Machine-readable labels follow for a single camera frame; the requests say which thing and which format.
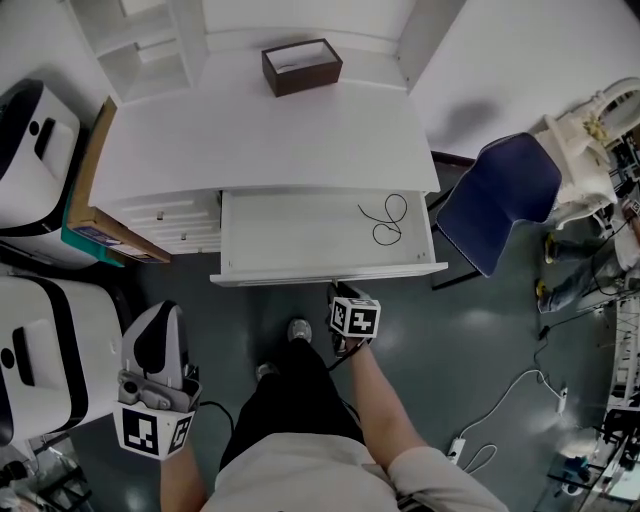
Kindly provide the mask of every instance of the black and white marker cube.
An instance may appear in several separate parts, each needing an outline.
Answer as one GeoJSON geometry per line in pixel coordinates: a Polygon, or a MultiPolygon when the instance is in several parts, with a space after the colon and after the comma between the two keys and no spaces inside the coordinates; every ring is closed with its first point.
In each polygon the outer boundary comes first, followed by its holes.
{"type": "Polygon", "coordinates": [[[194,414],[195,411],[148,409],[142,402],[116,402],[113,410],[120,446],[158,460],[167,459],[184,447],[194,414]]]}
{"type": "Polygon", "coordinates": [[[346,338],[375,338],[379,320],[377,300],[333,298],[330,327],[346,338]]]}

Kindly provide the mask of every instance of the white shirt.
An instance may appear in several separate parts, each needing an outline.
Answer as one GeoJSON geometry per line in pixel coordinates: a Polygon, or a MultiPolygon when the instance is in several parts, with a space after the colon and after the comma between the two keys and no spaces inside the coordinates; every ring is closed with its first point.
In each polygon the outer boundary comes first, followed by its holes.
{"type": "Polygon", "coordinates": [[[618,204],[614,205],[611,227],[614,231],[620,230],[614,237],[614,243],[618,263],[622,270],[626,272],[640,260],[640,244],[638,244],[633,228],[622,215],[622,209],[618,204]]]}
{"type": "Polygon", "coordinates": [[[410,495],[434,512],[507,511],[434,448],[404,452],[387,475],[360,443],[317,434],[272,434],[255,444],[220,472],[203,510],[389,512],[410,495]]]}

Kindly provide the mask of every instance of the shoe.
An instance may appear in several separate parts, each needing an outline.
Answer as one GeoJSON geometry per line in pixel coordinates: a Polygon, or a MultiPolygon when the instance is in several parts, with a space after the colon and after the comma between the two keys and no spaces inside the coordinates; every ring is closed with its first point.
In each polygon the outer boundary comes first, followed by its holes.
{"type": "Polygon", "coordinates": [[[307,343],[311,343],[311,325],[302,318],[294,318],[287,328],[287,339],[293,341],[296,338],[302,338],[307,343]]]}
{"type": "Polygon", "coordinates": [[[536,279],[534,284],[536,290],[536,305],[538,306],[538,311],[542,313],[542,300],[547,294],[547,286],[542,279],[536,279]]]}
{"type": "Polygon", "coordinates": [[[551,256],[551,251],[553,250],[554,245],[555,240],[553,239],[553,235],[551,233],[547,233],[547,236],[544,237],[544,261],[547,265],[551,265],[554,262],[554,259],[551,256]]]}
{"type": "Polygon", "coordinates": [[[265,375],[269,375],[272,373],[275,375],[280,375],[277,366],[273,363],[267,362],[261,364],[260,366],[256,366],[256,379],[258,380],[258,382],[260,382],[265,375]]]}

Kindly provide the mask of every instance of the tissue box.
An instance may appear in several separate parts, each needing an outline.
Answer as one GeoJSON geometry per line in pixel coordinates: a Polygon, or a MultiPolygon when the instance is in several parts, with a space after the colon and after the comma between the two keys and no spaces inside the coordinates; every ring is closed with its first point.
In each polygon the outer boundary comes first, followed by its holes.
{"type": "Polygon", "coordinates": [[[334,84],[341,70],[342,59],[326,39],[262,52],[262,71],[276,97],[334,84]]]}

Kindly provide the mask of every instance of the blue chair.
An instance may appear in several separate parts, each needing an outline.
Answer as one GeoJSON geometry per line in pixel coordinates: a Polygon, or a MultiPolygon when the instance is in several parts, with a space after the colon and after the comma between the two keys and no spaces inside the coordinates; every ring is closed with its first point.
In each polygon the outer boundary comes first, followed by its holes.
{"type": "Polygon", "coordinates": [[[447,237],[475,271],[433,289],[490,277],[513,225],[520,220],[545,222],[561,181],[556,164],[528,133],[484,147],[458,184],[428,207],[431,211],[446,201],[431,231],[447,237]]]}

